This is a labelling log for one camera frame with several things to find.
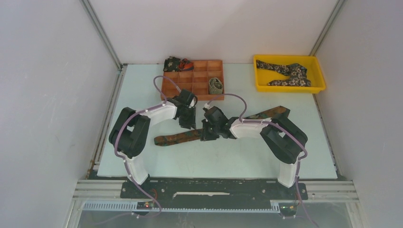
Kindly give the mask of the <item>green orange patterned tie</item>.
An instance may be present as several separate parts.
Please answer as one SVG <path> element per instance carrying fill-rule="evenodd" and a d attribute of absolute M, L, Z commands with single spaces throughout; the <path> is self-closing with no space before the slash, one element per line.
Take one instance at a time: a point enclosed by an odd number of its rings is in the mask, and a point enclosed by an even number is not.
<path fill-rule="evenodd" d="M 289 113 L 290 109 L 283 106 L 277 106 L 254 115 L 247 116 L 244 119 L 267 119 L 274 117 L 276 114 L 285 114 L 286 117 L 288 117 Z M 157 136 L 154 138 L 154 144 L 156 146 L 170 146 L 200 140 L 202 131 L 203 129 L 195 129 L 183 133 Z"/>

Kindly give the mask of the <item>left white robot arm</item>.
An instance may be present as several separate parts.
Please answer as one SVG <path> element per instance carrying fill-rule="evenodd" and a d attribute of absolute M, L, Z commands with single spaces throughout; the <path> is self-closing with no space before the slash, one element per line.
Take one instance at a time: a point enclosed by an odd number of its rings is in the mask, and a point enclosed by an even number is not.
<path fill-rule="evenodd" d="M 128 178 L 134 182 L 132 192 L 139 198 L 148 196 L 149 173 L 141 152 L 146 146 L 149 128 L 166 120 L 178 120 L 184 129 L 196 128 L 196 104 L 198 98 L 183 89 L 173 98 L 165 98 L 160 104 L 140 111 L 124 108 L 109 135 L 114 153 L 123 159 Z"/>

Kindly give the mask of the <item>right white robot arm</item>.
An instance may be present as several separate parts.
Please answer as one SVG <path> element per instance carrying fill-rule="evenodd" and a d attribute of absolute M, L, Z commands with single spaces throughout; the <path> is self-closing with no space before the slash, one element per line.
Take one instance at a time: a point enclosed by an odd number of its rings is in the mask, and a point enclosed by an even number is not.
<path fill-rule="evenodd" d="M 277 194 L 284 199 L 296 191 L 295 182 L 300 170 L 300 162 L 307 157 L 305 145 L 307 135 L 288 118 L 288 113 L 275 113 L 263 119 L 227 118 L 216 106 L 204 107 L 202 120 L 202 141 L 224 139 L 255 138 L 265 142 L 269 150 L 279 160 Z"/>

